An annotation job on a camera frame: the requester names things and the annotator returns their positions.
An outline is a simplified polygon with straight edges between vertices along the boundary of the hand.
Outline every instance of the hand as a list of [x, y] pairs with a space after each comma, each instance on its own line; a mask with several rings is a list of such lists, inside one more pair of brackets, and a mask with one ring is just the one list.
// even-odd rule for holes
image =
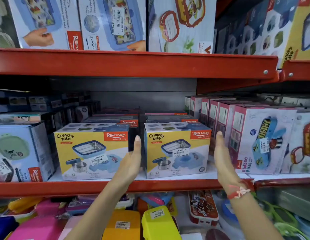
[[134, 151], [126, 153], [125, 157], [120, 162], [119, 168], [115, 173], [112, 181], [124, 184], [127, 187], [134, 181], [141, 168], [141, 149], [141, 138], [136, 136], [134, 142]]
[[131, 51], [146, 51], [146, 41], [140, 40], [127, 46]]
[[46, 47], [54, 44], [51, 33], [46, 33], [47, 28], [35, 29], [24, 37], [25, 42], [29, 47], [41, 46]]
[[220, 131], [216, 134], [214, 159], [215, 166], [217, 168], [218, 181], [223, 186], [225, 191], [227, 191], [229, 185], [238, 185], [241, 179], [235, 172], [230, 153], [228, 148], [225, 146], [223, 133]]

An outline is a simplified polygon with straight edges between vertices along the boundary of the printed hand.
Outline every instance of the printed hand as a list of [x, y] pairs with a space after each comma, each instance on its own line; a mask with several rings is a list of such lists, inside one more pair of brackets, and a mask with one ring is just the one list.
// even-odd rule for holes
[[35, 29], [24, 37], [25, 42], [32, 46], [46, 47], [54, 44], [53, 36], [51, 33], [46, 33], [47, 28]]
[[141, 148], [142, 142], [139, 136], [135, 137], [134, 151], [126, 153], [123, 160], [120, 162], [119, 168], [115, 173], [113, 180], [120, 184], [129, 186], [137, 177], [141, 168]]
[[234, 170], [230, 153], [225, 146], [223, 133], [220, 131], [216, 135], [214, 159], [218, 181], [225, 190], [229, 188], [229, 185], [237, 185], [241, 181]]
[[146, 51], [146, 41], [140, 40], [127, 46], [131, 51]]

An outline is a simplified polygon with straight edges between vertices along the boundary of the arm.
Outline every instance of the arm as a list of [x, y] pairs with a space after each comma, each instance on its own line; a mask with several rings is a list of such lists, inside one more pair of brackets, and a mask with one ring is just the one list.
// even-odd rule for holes
[[[227, 195], [234, 192], [229, 185], [242, 186], [240, 177], [234, 170], [228, 148], [225, 146], [223, 134], [216, 135], [214, 151], [218, 181]], [[252, 194], [246, 193], [239, 199], [231, 199], [230, 203], [239, 221], [246, 240], [282, 240], [281, 234], [267, 218]]]
[[141, 138], [137, 136], [134, 151], [127, 153], [114, 177], [92, 203], [65, 240], [101, 240], [118, 201], [136, 178], [141, 165]]

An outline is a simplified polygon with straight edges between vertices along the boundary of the forearm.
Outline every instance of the forearm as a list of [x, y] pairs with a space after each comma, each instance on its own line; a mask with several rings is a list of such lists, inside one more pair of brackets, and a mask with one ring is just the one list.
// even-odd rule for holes
[[101, 240], [113, 210], [127, 188], [123, 182], [111, 180], [65, 240]]
[[231, 199], [230, 203], [246, 240], [283, 240], [252, 194], [246, 193], [239, 199]]

